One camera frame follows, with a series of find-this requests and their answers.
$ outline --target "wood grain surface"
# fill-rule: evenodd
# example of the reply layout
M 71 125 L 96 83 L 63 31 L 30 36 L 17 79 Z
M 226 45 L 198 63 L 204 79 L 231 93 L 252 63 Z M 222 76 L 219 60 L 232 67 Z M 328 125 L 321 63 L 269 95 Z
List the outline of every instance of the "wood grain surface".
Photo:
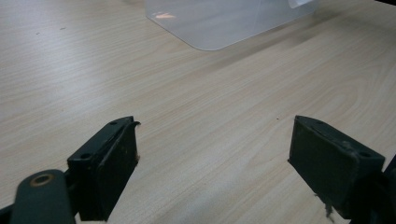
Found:
M 218 51 L 143 0 L 0 1 L 0 205 L 107 122 L 133 115 L 141 160 L 109 223 L 348 223 L 287 163 L 295 115 L 396 148 L 396 7 L 323 0 Z

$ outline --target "clear plastic sheet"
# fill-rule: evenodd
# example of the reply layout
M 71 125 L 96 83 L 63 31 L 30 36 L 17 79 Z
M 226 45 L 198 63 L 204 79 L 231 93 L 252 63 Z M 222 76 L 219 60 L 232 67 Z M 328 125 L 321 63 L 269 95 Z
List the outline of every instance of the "clear plastic sheet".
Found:
M 314 12 L 318 0 L 145 0 L 146 15 L 189 45 L 222 49 Z

